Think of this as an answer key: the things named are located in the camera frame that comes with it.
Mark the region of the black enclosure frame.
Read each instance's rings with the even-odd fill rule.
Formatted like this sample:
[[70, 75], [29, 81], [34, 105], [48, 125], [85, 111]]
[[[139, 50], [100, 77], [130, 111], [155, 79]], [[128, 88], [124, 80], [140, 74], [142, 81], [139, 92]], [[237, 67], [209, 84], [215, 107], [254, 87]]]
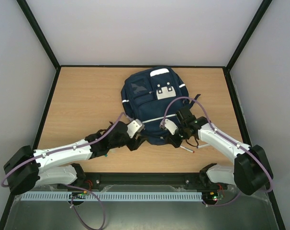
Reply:
[[[246, 128], [246, 122], [243, 118], [243, 110], [241, 109], [240, 105], [239, 105], [239, 101], [238, 101], [238, 96], [237, 93], [234, 90], [234, 83], [233, 80], [231, 79], [231, 74], [230, 71], [233, 68], [233, 66], [235, 65], [236, 61], [238, 60], [239, 56], [241, 55], [242, 51], [244, 50], [247, 42], [249, 41], [250, 37], [252, 36], [253, 32], [255, 31], [256, 27], [258, 26], [258, 24], [260, 23], [261, 19], [263, 18], [263, 16], [265, 15], [267, 9], [269, 8], [270, 4], [271, 4], [272, 0], [263, 0], [259, 6], [259, 8], [257, 9], [251, 23], [249, 24], [247, 30], [245, 31], [242, 39], [240, 40], [237, 48], [235, 49], [233, 55], [231, 56], [228, 64], [226, 65], [226, 67], [221, 67], [223, 68], [223, 74], [225, 77], [225, 81], [227, 83], [227, 87], [228, 87], [228, 91], [230, 94], [230, 98], [233, 104], [233, 108], [234, 108], [234, 113], [238, 122], [238, 126], [239, 126], [239, 130], [241, 133], [241, 136], [243, 138], [243, 141], [246, 141], [246, 143], [251, 144], [250, 141], [250, 137]], [[42, 119], [35, 137], [35, 141], [34, 141], [34, 147], [37, 147], [42, 131], [43, 131], [43, 126], [45, 124], [46, 121], [46, 117], [47, 117], [47, 113], [51, 104], [51, 100], [56, 88], [56, 83], [59, 77], [59, 73], [62, 67], [107, 67], [104, 65], [60, 65], [59, 62], [57, 61], [43, 31], [41, 30], [33, 12], [31, 11], [31, 8], [29, 7], [28, 3], [26, 0], [17, 0], [17, 3], [19, 4], [19, 7], [21, 8], [23, 14], [25, 15], [27, 21], [29, 22], [30, 26], [32, 27], [33, 31], [35, 32], [37, 38], [39, 39], [40, 43], [42, 44], [45, 52], [47, 53], [49, 59], [51, 60], [52, 64], [54, 65], [55, 69], [56, 69], [56, 73], [55, 73], [55, 77], [52, 83], [52, 87], [50, 90], [50, 93], [48, 95], [48, 99], [44, 108], [44, 112], [42, 115]], [[116, 66], [116, 65], [108, 65], [108, 67], [137, 67], [136, 65], [132, 65], [132, 66]], [[209, 67], [209, 66], [186, 66], [189, 68], [220, 68], [220, 67]], [[272, 202], [272, 209], [277, 221], [277, 225], [279, 230], [285, 230], [285, 225], [278, 207], [278, 203], [277, 200], [275, 198], [274, 192], [270, 192], [268, 193], [268, 197], [270, 199], [270, 201]], [[13, 204], [13, 199], [14, 196], [12, 194], [9, 195], [7, 204], [5, 206], [5, 209], [3, 211], [2, 217], [0, 219], [0, 230], [4, 230], [6, 224], [7, 224], [7, 220], [8, 220], [8, 216], [9, 216], [9, 212], [11, 210], [12, 204]]]

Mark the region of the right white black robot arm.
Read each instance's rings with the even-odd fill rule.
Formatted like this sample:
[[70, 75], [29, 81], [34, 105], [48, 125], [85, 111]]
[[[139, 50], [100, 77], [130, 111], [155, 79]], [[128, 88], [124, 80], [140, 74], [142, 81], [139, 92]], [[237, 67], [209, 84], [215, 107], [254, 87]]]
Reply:
[[181, 108], [176, 117], [178, 124], [168, 118], [161, 122], [161, 126], [170, 133], [166, 138], [169, 144], [178, 148], [182, 141], [194, 137], [218, 150], [232, 163], [232, 166], [212, 163], [202, 169], [203, 186], [210, 188], [217, 183], [231, 184], [246, 195], [252, 195], [261, 188], [270, 192], [273, 176], [262, 147], [252, 147], [234, 139], [208, 118], [196, 118], [187, 107]]

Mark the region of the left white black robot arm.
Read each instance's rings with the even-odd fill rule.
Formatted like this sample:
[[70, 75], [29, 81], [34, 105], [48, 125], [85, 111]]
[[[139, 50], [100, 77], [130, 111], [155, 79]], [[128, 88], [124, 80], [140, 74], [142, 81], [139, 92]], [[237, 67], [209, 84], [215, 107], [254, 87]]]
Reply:
[[85, 174], [78, 161], [107, 155], [109, 150], [126, 146], [134, 151], [145, 141], [138, 134], [144, 124], [136, 119], [117, 122], [75, 143], [53, 149], [21, 147], [4, 165], [5, 181], [13, 195], [20, 195], [47, 184], [82, 184]]

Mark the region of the red capped marker pen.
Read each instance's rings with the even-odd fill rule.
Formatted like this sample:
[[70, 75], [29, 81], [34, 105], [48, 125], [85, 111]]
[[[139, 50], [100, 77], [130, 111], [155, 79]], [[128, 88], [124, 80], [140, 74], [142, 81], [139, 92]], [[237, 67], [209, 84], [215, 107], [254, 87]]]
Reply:
[[184, 146], [182, 146], [182, 145], [180, 145], [180, 148], [182, 148], [182, 149], [184, 149], [184, 150], [186, 150], [186, 151], [188, 151], [188, 152], [195, 153], [194, 150], [189, 149], [189, 148], [187, 148], [187, 147], [184, 147]]

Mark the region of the purple capped marker pen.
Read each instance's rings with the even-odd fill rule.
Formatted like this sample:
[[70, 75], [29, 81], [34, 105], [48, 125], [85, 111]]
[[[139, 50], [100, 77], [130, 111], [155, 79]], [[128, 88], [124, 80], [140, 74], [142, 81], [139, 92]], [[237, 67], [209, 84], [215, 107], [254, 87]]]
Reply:
[[210, 144], [199, 145], [196, 148], [201, 149], [201, 148], [208, 147], [208, 146], [210, 146]]

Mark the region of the navy blue school backpack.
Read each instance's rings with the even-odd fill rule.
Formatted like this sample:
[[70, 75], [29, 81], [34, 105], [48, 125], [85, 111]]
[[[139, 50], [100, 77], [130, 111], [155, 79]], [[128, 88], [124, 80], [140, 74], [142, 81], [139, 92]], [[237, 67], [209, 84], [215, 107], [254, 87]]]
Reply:
[[135, 73], [124, 81], [121, 98], [124, 112], [132, 119], [144, 124], [141, 136], [147, 137], [151, 145], [166, 145], [169, 131], [160, 128], [166, 118], [179, 125], [176, 112], [185, 106], [193, 107], [189, 99], [179, 99], [170, 108], [167, 106], [176, 98], [189, 97], [188, 89], [179, 75], [170, 67], [155, 67]]

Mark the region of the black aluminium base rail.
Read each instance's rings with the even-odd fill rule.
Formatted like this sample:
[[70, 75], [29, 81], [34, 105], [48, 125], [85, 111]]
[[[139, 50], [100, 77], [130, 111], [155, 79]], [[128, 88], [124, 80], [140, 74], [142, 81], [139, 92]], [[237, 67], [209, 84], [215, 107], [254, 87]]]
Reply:
[[109, 185], [170, 185], [198, 191], [227, 189], [225, 182], [209, 182], [202, 173], [105, 173], [87, 172], [71, 185], [101, 191]]

